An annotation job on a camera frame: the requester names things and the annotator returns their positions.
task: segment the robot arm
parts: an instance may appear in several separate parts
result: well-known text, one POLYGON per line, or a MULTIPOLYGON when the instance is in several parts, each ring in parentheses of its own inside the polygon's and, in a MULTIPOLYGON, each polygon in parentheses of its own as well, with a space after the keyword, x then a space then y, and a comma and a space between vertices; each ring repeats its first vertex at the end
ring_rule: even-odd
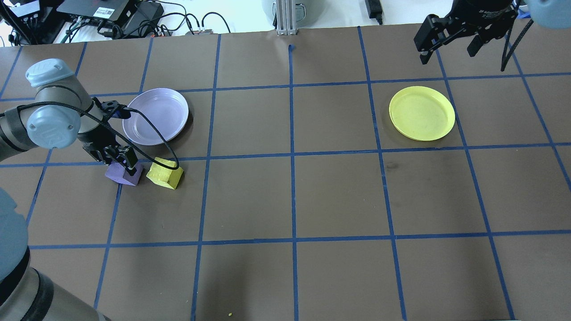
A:
MULTIPOLYGON (((541 26, 554 29, 571 27, 571 0, 526 0, 526 3, 532 18, 541 26)), ((420 52, 420 60, 425 65, 442 45, 473 35, 468 54, 474 57, 492 39, 503 38, 511 30, 516 17, 512 0, 454 0, 446 17, 428 15, 416 34, 415 45, 420 52)))
POLYGON ((34 102, 40 106, 29 109, 18 106, 0 114, 0 162, 37 146, 64 148, 77 138, 96 161, 105 164, 115 161, 129 174, 136 172, 137 157, 132 147, 122 147, 108 126, 85 116, 90 114, 108 125, 110 117, 130 116, 123 111, 124 105, 113 101, 103 106, 96 98, 92 99, 60 59, 34 64, 26 72, 26 78, 37 89, 34 102), (77 111, 41 102, 71 105, 77 111))

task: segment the black electronic device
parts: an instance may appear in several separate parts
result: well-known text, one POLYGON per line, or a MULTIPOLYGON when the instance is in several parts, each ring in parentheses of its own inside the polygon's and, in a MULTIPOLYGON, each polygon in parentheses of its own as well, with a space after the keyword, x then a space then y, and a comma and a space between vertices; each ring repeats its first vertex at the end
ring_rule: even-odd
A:
POLYGON ((11 7, 10 10, 16 15, 18 18, 29 17, 39 12, 39 0, 31 1, 26 3, 25 5, 21 5, 18 7, 11 7))
POLYGON ((131 16, 129 21, 123 27, 125 38, 141 38, 146 37, 153 31, 153 28, 146 24, 148 21, 159 23, 160 17, 163 15, 164 9, 157 2, 141 2, 137 6, 137 11, 131 16))
POLYGON ((73 20, 78 17, 90 19, 90 25, 101 22, 104 27, 123 26, 136 10, 136 0, 65 0, 58 11, 66 13, 73 20))
MULTIPOLYGON (((58 36, 59 31, 63 27, 66 15, 57 12, 54 7, 44 6, 46 1, 35 0, 26 5, 17 8, 9 8, 14 14, 13 18, 17 19, 20 25, 15 35, 9 36, 9 41, 15 45, 29 45, 28 37, 32 37, 32 44, 53 43, 58 36), (19 30, 26 30, 26 36, 20 34, 19 30)), ((8 21, 10 26, 14 27, 14 21, 8 21)))

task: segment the grid line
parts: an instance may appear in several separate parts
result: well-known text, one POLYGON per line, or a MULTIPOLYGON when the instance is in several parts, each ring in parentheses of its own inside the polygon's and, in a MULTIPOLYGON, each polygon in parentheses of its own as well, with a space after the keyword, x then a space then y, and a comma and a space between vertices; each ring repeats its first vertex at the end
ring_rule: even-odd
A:
POLYGON ((293 263, 293 319, 299 321, 299 294, 297 290, 297 219, 295 199, 295 140, 293 126, 293 50, 294 45, 288 46, 289 63, 289 145, 291 160, 291 235, 292 235, 292 263, 293 263))
MULTIPOLYGON (((571 75, 571 73, 541 73, 541 74, 523 74, 524 77, 556 77, 571 75)), ((462 77, 448 77, 448 80, 474 80, 474 79, 497 79, 497 78, 519 78, 520 74, 515 75, 485 75, 485 76, 462 76, 462 77)), ((403 79, 377 79, 371 80, 371 83, 400 83, 400 82, 428 82, 428 81, 443 81, 443 77, 433 78, 403 78, 403 79)), ((294 83, 294 87, 327 87, 327 86, 343 86, 343 85, 364 85, 367 81, 348 81, 348 82, 322 82, 322 83, 294 83)), ((275 88, 289 88, 289 84, 283 85, 268 85, 268 86, 243 86, 243 87, 220 87, 216 91, 230 91, 230 90, 251 90, 251 89, 275 89, 275 88)), ((179 89, 179 93, 193 93, 197 91, 213 91, 214 88, 194 88, 194 89, 179 89)), ((137 95, 142 93, 142 90, 122 93, 99 93, 90 94, 92 97, 109 97, 109 96, 128 96, 137 95)), ((0 98, 0 102, 11 101, 30 101, 34 97, 23 98, 0 98)))
POLYGON ((204 169, 204 186, 202 188, 202 208, 200 210, 200 227, 198 231, 198 244, 196 247, 196 263, 194 270, 194 285, 192 286, 192 304, 190 319, 196 320, 196 303, 198 299, 198 281, 200 275, 200 259, 202 257, 202 239, 204 235, 204 217, 206 214, 206 196, 208 192, 208 176, 210 174, 210 155, 212 153, 212 132, 214 127, 214 108, 216 106, 216 86, 218 84, 218 66, 220 61, 220 43, 222 36, 218 35, 218 42, 216 44, 216 60, 214 64, 214 81, 212 84, 212 102, 210 107, 210 129, 208 130, 208 149, 206 153, 206 168, 204 169))
POLYGON ((387 209, 387 220, 389 225, 389 233, 391 236, 391 247, 393 253, 393 262, 395 265, 395 278, 396 278, 396 285, 397 290, 399 293, 399 302, 400 302, 400 311, 404 321, 407 321, 407 309, 404 301, 404 293, 403 293, 403 283, 401 281, 400 275, 400 265, 399 265, 399 253, 396 247, 396 238, 395 238, 395 228, 392 222, 392 213, 391 213, 391 204, 389 200, 389 192, 387 187, 387 176, 385 173, 385 165, 383 159, 383 149, 381 146, 381 140, 379 138, 379 127, 377 125, 377 115, 375 111, 375 101, 373 99, 373 88, 371 85, 371 75, 369 73, 369 64, 367 61, 367 52, 365 50, 365 43, 363 41, 363 33, 361 32, 361 27, 357 27, 357 32, 359 33, 359 42, 361 44, 361 52, 363 54, 363 63, 365 66, 365 74, 367 76, 367 88, 369 91, 369 104, 371 105, 371 116, 373 122, 373 129, 375 132, 375 140, 377 143, 377 149, 379 154, 379 166, 381 170, 381 180, 383 181, 383 193, 385 198, 385 207, 387 209))
POLYGON ((517 70, 520 72, 520 77, 521 80, 524 82, 524 86, 525 89, 529 95, 529 99, 532 102, 533 108, 535 109, 535 112, 537 114, 537 117, 539 118, 539 121, 541 122, 541 126, 543 127, 543 130, 545 131, 545 135, 547 136, 547 140, 549 141, 549 145, 550 147, 553 149, 553 153, 555 154, 555 158, 557 159, 557 163, 559 163, 559 167, 561 168, 561 172, 563 173, 563 177, 565 178, 565 182, 567 183, 567 187, 569 189, 569 191, 571 191, 571 179, 569 179, 569 175, 567 174, 567 170, 565 169, 565 165, 563 164, 563 161, 561 160, 561 156, 559 155, 559 151, 557 150, 557 147, 555 145, 555 143, 553 142, 553 137, 551 136, 551 133, 549 132, 549 129, 547 128, 547 125, 545 124, 545 120, 543 119, 543 116, 541 115, 541 111, 539 110, 539 107, 537 106, 537 103, 535 101, 535 98, 533 97, 533 93, 531 91, 531 89, 529 88, 529 84, 528 81, 525 79, 525 75, 524 72, 521 69, 520 63, 517 60, 516 55, 513 55, 513 61, 517 66, 517 70))
POLYGON ((83 56, 85 56, 85 51, 87 50, 87 42, 83 43, 83 49, 81 50, 81 55, 79 56, 79 61, 77 63, 77 67, 75 68, 75 76, 77 77, 77 75, 79 74, 79 67, 81 66, 81 63, 83 62, 83 56))
POLYGON ((458 124, 458 131, 460 132, 460 138, 462 139, 462 145, 464 146, 464 151, 466 153, 466 159, 468 161, 468 167, 470 168, 470 173, 472 174, 472 180, 474 183, 474 188, 476 190, 476 195, 478 197, 478 202, 480 204, 480 210, 482 212, 482 218, 484 219, 484 225, 486 227, 488 240, 490 242, 490 247, 492 249, 492 256, 493 256, 494 262, 496 264, 496 270, 498 273, 500 286, 501 286, 502 292, 504 293, 505 304, 506 304, 506 307, 508 309, 510 319, 513 320, 516 317, 514 316, 512 302, 509 298, 508 288, 505 284, 504 272, 501 268, 500 258, 498 257, 498 253, 496 250, 496 243, 494 242, 494 237, 492 234, 492 228, 490 227, 490 223, 488 220, 488 214, 487 214, 486 208, 484 206, 484 200, 482 198, 482 193, 480 191, 480 185, 478 183, 478 178, 476 176, 476 170, 474 169, 474 164, 472 163, 472 157, 470 156, 470 149, 468 148, 468 144, 466 143, 466 137, 464 135, 464 130, 462 128, 462 123, 460 122, 460 116, 458 115, 458 111, 456 109, 456 104, 454 102, 454 96, 452 95, 452 90, 451 90, 450 84, 448 82, 448 78, 446 75, 446 69, 444 68, 444 64, 442 62, 442 57, 440 56, 440 52, 438 52, 438 50, 436 51, 436 56, 438 57, 438 63, 440 65, 440 69, 442 70, 442 76, 444 77, 444 83, 446 84, 446 90, 448 91, 448 96, 450 97, 450 103, 452 104, 452 107, 454 108, 454 112, 456 115, 456 123, 458 124))
MULTIPOLYGON (((571 235, 571 230, 536 230, 536 231, 503 231, 492 232, 493 236, 537 236, 537 235, 571 235)), ((402 235, 355 235, 355 236, 314 236, 297 237, 298 243, 309 242, 351 242, 364 240, 397 240, 408 239, 454 239, 454 238, 487 238, 487 232, 472 233, 443 233, 443 234, 402 234, 402 235)), ((229 240, 203 240, 203 246, 218 246, 232 244, 263 244, 263 243, 291 243, 293 238, 268 239, 229 239, 229 240)), ((176 247, 196 246, 198 241, 177 242, 144 242, 144 243, 110 243, 110 248, 139 248, 139 247, 176 247)), ((63 250, 72 248, 106 248, 107 244, 37 244, 30 245, 31 250, 63 250)))
POLYGON ((36 190, 34 192, 34 197, 32 198, 32 203, 30 204, 30 210, 28 211, 28 215, 26 216, 26 225, 28 225, 28 226, 30 225, 30 221, 32 220, 32 215, 34 213, 35 204, 36 204, 36 201, 38 200, 39 190, 40 190, 40 188, 42 188, 42 182, 43 182, 44 176, 46 175, 47 164, 50 162, 51 152, 52 152, 52 150, 49 150, 47 152, 46 161, 43 164, 42 173, 39 176, 38 185, 37 185, 36 190))
MULTIPOLYGON (((571 146, 571 142, 563 143, 533 143, 533 144, 510 144, 510 145, 481 145, 481 146, 444 146, 444 147, 411 147, 399 149, 382 149, 381 153, 408 153, 422 151, 439 151, 439 150, 482 150, 482 149, 520 149, 532 147, 552 147, 552 146, 571 146)), ((374 154, 378 153, 378 149, 372 150, 335 150, 335 151, 302 151, 295 152, 295 156, 317 156, 317 155, 344 155, 344 154, 374 154)), ((244 155, 218 155, 210 156, 210 159, 240 159, 240 158, 272 158, 272 157, 289 157, 291 153, 270 153, 270 154, 244 154, 244 155)), ((208 157, 179 157, 179 161, 204 161, 208 157)), ((148 159, 140 159, 141 163, 150 163, 148 159)), ((0 168, 20 168, 20 167, 55 167, 55 166, 103 166, 100 162, 50 162, 45 163, 28 163, 28 164, 0 164, 0 168)))
POLYGON ((18 58, 20 58, 20 53, 22 53, 22 48, 24 48, 24 46, 20 46, 20 49, 18 49, 18 53, 16 54, 16 58, 14 58, 14 63, 12 64, 12 67, 10 68, 10 71, 8 72, 8 76, 6 77, 6 81, 4 81, 4 85, 2 86, 2 90, 0 90, 0 99, 4 95, 4 91, 6 91, 6 87, 8 86, 8 82, 10 81, 10 77, 12 77, 12 73, 14 72, 14 68, 16 68, 16 64, 18 63, 18 58))
POLYGON ((119 184, 117 186, 117 195, 115 197, 115 205, 113 206, 111 222, 109 223, 109 233, 107 234, 107 243, 105 244, 105 254, 103 254, 103 262, 101 263, 101 271, 99 272, 99 280, 97 281, 95 300, 93 301, 93 308, 95 309, 99 306, 99 298, 101 297, 101 289, 103 287, 103 279, 105 278, 105 269, 107 268, 107 259, 109 258, 109 249, 111 248, 111 240, 113 238, 113 230, 115 229, 115 220, 117 219, 117 211, 119 210, 122 190, 123 185, 119 184))

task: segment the brown table surface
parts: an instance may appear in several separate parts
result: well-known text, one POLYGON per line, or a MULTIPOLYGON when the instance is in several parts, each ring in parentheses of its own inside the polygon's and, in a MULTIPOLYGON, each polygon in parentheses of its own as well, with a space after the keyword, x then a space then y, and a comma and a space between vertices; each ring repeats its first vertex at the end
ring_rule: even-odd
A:
POLYGON ((175 191, 77 143, 2 162, 32 265, 115 321, 571 319, 571 31, 533 26, 501 73, 503 41, 421 65, 417 29, 0 49, 0 111, 55 57, 101 100, 169 87, 195 118, 175 191), (391 125, 413 85, 452 101, 443 139, 391 125))

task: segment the white floor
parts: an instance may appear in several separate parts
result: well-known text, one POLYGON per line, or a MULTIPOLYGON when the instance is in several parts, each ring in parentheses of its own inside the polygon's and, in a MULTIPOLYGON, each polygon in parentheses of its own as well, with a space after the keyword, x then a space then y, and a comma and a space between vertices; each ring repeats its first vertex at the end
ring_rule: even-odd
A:
MULTIPOLYGON (((272 30, 272 20, 266 14, 271 10, 274 0, 165 0, 180 3, 185 6, 189 13, 193 13, 199 20, 210 11, 216 11, 223 15, 233 33, 245 33, 253 31, 272 30)), ((381 0, 384 10, 384 24, 398 25, 403 23, 420 23, 424 18, 434 13, 439 16, 446 15, 452 6, 453 0, 381 0)), ((307 6, 307 20, 311 20, 303 27, 306 28, 329 28, 366 26, 377 24, 376 20, 369 19, 364 0, 299 0, 307 6)), ((175 5, 163 4, 164 12, 182 12, 182 8, 175 5)), ((165 24, 173 29, 181 22, 181 16, 170 16, 161 19, 160 24, 165 24)), ((193 29, 197 29, 196 22, 192 22, 193 29)), ((204 21, 207 29, 213 29, 215 33, 226 33, 226 27, 222 20, 210 15, 204 21)), ((8 43, 7 35, 11 27, 4 22, 0 23, 0 36, 5 45, 8 43)), ((183 26, 174 32, 175 35, 183 35, 188 28, 183 26)), ((55 42, 60 42, 65 31, 60 32, 55 42)), ((84 27, 73 39, 73 42, 108 40, 98 35, 95 27, 84 27)))

